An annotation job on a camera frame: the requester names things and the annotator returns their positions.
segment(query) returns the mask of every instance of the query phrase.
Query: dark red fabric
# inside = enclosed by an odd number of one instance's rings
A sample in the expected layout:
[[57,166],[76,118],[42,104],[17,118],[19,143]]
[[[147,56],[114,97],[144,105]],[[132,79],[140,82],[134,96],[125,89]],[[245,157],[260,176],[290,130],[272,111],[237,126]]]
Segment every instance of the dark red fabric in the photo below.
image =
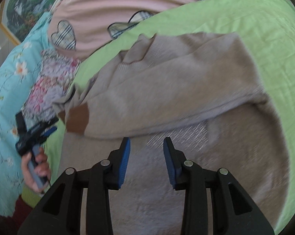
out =
[[26,220],[27,216],[32,211],[32,208],[28,206],[19,196],[15,205],[15,212],[12,217],[0,216],[0,235],[17,235],[17,232]]
[[32,208],[23,201],[21,196],[19,196],[16,201],[15,212],[11,217],[13,222],[15,223],[17,230],[19,230],[20,226],[26,220],[31,211]]

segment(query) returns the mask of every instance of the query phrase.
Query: brown elbow patch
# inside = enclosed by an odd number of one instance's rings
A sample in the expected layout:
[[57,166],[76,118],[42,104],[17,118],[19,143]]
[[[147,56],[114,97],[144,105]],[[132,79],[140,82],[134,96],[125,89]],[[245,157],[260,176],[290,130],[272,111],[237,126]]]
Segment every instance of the brown elbow patch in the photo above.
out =
[[89,122],[88,105],[82,104],[69,110],[69,118],[66,123],[68,132],[84,134]]
[[58,115],[58,117],[60,118],[60,120],[61,120],[63,123],[65,123],[65,116],[66,116],[65,111],[63,110],[63,111],[59,112],[57,115]]

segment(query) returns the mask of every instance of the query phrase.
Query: handheld controller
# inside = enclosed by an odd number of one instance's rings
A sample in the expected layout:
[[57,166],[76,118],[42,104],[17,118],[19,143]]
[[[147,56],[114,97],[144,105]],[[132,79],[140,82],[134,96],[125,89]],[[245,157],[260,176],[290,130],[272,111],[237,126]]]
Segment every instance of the handheld controller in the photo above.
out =
[[[92,168],[66,169],[24,221],[18,235],[38,234],[38,227],[42,235],[80,234],[84,188],[88,188],[86,234],[113,235],[108,191],[119,190],[124,183],[130,148],[130,139],[124,138],[118,150]],[[202,169],[176,150],[170,138],[164,139],[163,150],[171,185],[175,190],[185,190],[181,235],[208,235],[207,188],[212,196],[214,235],[275,234],[264,214],[227,169]]]
[[28,163],[28,169],[39,189],[44,187],[44,185],[48,182],[48,178],[40,177],[34,172],[34,169],[39,165],[39,163],[35,161],[35,158],[40,153],[40,145],[43,144],[47,138],[57,130],[57,127],[52,127],[46,132],[45,130],[57,121],[57,117],[52,118],[50,121],[40,121],[31,129],[27,130],[23,114],[21,112],[16,114],[17,129],[20,137],[19,141],[16,143],[16,150],[20,156],[23,156],[31,151],[32,156]]

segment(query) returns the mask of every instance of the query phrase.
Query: blue gripper pad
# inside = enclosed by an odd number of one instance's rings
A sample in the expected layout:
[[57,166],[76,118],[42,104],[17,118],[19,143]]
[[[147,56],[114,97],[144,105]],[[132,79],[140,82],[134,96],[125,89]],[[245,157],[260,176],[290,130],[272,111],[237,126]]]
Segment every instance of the blue gripper pad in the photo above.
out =
[[167,166],[167,172],[169,176],[169,181],[172,187],[175,189],[177,181],[176,181],[176,169],[173,164],[172,156],[169,150],[169,146],[167,143],[167,138],[164,139],[164,156],[165,156],[165,161],[166,161],[166,166]]
[[128,166],[129,156],[130,156],[130,139],[129,138],[123,139],[120,149],[122,148],[124,148],[124,153],[121,158],[121,163],[119,166],[119,178],[118,178],[119,188],[121,188],[122,184],[124,183],[124,178],[126,176],[126,171],[127,171],[127,166]]
[[57,127],[56,126],[53,126],[52,128],[50,128],[47,132],[45,132],[43,134],[44,137],[49,137],[53,132],[55,132],[57,130]]

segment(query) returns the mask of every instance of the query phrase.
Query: light blue floral bedding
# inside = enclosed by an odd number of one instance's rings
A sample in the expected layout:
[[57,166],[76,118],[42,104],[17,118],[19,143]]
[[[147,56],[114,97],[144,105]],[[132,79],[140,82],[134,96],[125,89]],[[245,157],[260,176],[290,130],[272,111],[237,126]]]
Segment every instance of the light blue floral bedding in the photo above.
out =
[[22,192],[21,158],[15,150],[18,140],[15,114],[37,80],[41,52],[52,48],[47,37],[50,19],[51,14],[44,13],[0,67],[0,215],[13,214],[15,201]]

